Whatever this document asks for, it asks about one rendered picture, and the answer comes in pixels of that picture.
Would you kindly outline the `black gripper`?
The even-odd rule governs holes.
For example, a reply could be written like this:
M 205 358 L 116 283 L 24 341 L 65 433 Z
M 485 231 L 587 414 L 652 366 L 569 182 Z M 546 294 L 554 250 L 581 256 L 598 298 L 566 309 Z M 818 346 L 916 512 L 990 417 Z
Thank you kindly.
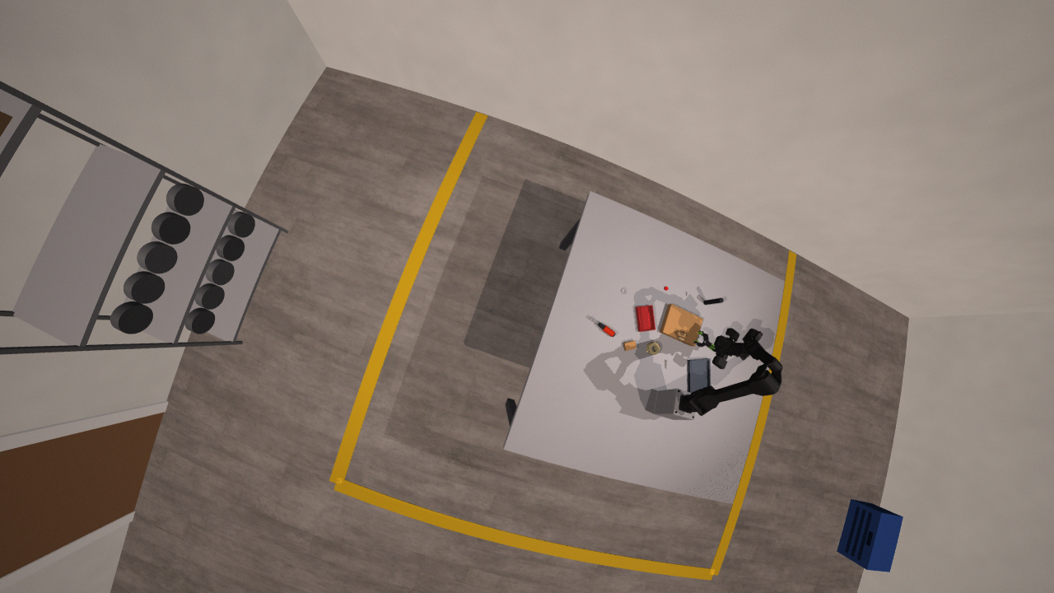
M 714 352 L 716 352 L 716 356 L 714 357 L 713 363 L 714 363 L 714 365 L 719 367 L 720 369 L 725 369 L 725 367 L 727 364 L 726 360 L 727 360 L 728 356 L 731 356 L 731 357 L 735 356 L 735 354 L 733 352 L 733 347 L 735 345 L 735 343 L 737 343 L 737 340 L 740 337 L 740 334 L 737 333 L 737 331 L 735 331 L 734 328 L 727 328 L 725 334 L 730 336 L 730 338 L 728 340 L 734 340 L 734 342 L 731 343 L 731 350 L 728 350 L 728 352 L 726 352 L 726 353 L 723 353 L 723 352 L 720 353 L 720 352 L 717 352 L 715 349 L 713 349 Z

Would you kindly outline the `red open tray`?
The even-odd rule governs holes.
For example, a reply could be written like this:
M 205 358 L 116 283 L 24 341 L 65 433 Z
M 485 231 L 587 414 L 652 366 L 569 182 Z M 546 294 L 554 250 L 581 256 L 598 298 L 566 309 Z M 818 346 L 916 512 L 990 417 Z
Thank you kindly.
M 637 330 L 641 333 L 642 331 L 655 330 L 653 307 L 636 307 L 636 313 Z

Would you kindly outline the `red-handled screwdriver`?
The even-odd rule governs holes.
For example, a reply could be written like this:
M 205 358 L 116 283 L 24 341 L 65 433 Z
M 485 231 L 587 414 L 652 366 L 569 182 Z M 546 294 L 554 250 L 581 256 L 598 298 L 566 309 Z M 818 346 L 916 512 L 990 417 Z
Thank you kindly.
M 600 322 L 599 323 L 596 322 L 596 324 L 598 324 L 598 327 L 601 327 L 604 333 L 611 335 L 611 337 L 614 337 L 616 333 L 613 330 L 611 330 L 611 328 L 603 325 Z

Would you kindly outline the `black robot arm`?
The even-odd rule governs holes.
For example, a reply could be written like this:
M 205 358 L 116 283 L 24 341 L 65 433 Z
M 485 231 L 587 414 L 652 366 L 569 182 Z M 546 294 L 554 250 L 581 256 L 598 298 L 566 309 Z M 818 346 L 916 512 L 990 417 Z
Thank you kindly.
M 690 395 L 680 395 L 679 409 L 686 413 L 698 412 L 702 416 L 702 414 L 709 412 L 709 410 L 713 410 L 719 403 L 743 397 L 743 395 L 774 395 L 778 393 L 781 386 L 781 371 L 783 367 L 778 359 L 773 357 L 768 352 L 764 352 L 763 350 L 765 349 L 762 345 L 760 347 L 759 340 L 762 335 L 761 331 L 750 328 L 749 332 L 743 337 L 743 342 L 735 343 L 733 347 L 735 356 L 740 356 L 740 359 L 745 360 L 750 354 L 753 359 L 764 363 L 758 367 L 747 381 L 718 388 L 718 390 L 714 390 L 713 386 L 708 386 L 696 390 Z M 731 350 L 733 342 L 733 340 L 728 340 L 724 335 L 718 335 L 714 342 L 715 350 L 726 353 L 728 350 Z M 769 374 L 767 365 L 772 374 Z

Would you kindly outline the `light wooden board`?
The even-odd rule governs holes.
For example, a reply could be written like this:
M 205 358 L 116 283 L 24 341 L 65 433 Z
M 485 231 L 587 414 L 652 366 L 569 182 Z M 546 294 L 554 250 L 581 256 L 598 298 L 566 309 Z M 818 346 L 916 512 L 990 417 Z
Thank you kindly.
M 669 304 L 666 309 L 660 333 L 669 335 L 674 340 L 679 340 L 677 339 L 678 335 L 675 335 L 675 331 L 680 331 L 680 333 L 686 334 L 686 337 L 683 338 L 684 341 L 679 341 L 695 347 L 695 340 L 699 337 L 698 331 L 702 327 L 702 318 L 690 314 L 685 309 Z

